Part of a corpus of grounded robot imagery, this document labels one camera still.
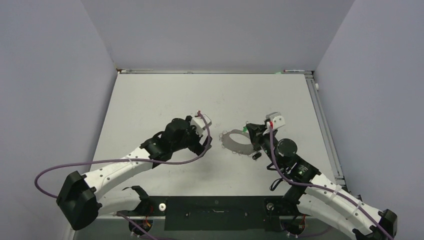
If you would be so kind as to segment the perforated metal key plate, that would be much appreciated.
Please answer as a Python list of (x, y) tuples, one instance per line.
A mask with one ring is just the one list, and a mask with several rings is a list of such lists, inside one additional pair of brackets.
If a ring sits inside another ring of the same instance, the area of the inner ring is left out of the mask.
[[(242, 136), (247, 140), (247, 143), (234, 140), (232, 135)], [(233, 129), (230, 131), (223, 131), (219, 134), (219, 140), (221, 142), (221, 147), (231, 151), (233, 154), (252, 156), (257, 152), (254, 149), (250, 141), (250, 136), (246, 130)]]

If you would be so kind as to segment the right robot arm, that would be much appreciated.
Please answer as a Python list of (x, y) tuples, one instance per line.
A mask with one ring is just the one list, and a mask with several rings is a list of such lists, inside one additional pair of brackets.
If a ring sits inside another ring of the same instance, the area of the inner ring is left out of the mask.
[(296, 143), (276, 139), (279, 123), (245, 126), (256, 150), (263, 150), (271, 168), (290, 185), (282, 197), (282, 207), (289, 214), (314, 217), (338, 229), (352, 240), (393, 240), (397, 234), (398, 216), (390, 209), (372, 207), (331, 181), (317, 167), (297, 154)]

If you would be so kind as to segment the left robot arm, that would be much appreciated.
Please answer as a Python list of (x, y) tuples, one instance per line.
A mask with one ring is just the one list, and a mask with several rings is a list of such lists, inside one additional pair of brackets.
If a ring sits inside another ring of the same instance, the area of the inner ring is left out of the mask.
[(80, 174), (70, 173), (64, 180), (56, 203), (74, 230), (90, 225), (98, 216), (119, 211), (143, 215), (148, 211), (147, 193), (140, 186), (123, 189), (123, 196), (104, 199), (116, 186), (161, 164), (172, 165), (173, 153), (188, 149), (196, 154), (192, 162), (210, 149), (211, 119), (200, 112), (185, 119), (174, 118), (135, 150), (119, 159), (103, 160), (105, 166)]

